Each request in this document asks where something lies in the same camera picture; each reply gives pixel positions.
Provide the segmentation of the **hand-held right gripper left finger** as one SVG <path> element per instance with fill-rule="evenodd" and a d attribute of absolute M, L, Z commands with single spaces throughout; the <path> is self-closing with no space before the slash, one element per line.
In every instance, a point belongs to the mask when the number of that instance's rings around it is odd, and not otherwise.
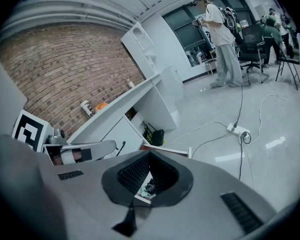
<path fill-rule="evenodd" d="M 135 195 L 150 172 L 149 155 L 149 151 L 141 151 L 103 173 L 101 185 L 113 203 L 125 207 L 133 205 Z"/>

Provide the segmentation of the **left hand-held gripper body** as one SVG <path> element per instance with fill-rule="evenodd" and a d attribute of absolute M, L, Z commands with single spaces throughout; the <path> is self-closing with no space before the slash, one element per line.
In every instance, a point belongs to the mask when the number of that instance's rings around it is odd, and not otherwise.
<path fill-rule="evenodd" d="M 16 120 L 12 137 L 27 144 L 33 151 L 48 155 L 55 166 L 96 161 L 113 153 L 116 142 L 68 143 L 62 129 L 22 110 Z"/>

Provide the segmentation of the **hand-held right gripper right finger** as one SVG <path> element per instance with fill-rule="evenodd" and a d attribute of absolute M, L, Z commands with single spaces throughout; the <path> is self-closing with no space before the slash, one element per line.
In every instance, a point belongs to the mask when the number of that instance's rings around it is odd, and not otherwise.
<path fill-rule="evenodd" d="M 178 204 L 194 185 L 194 176 L 186 166 L 157 151 L 149 152 L 149 171 L 155 190 L 152 207 Z"/>

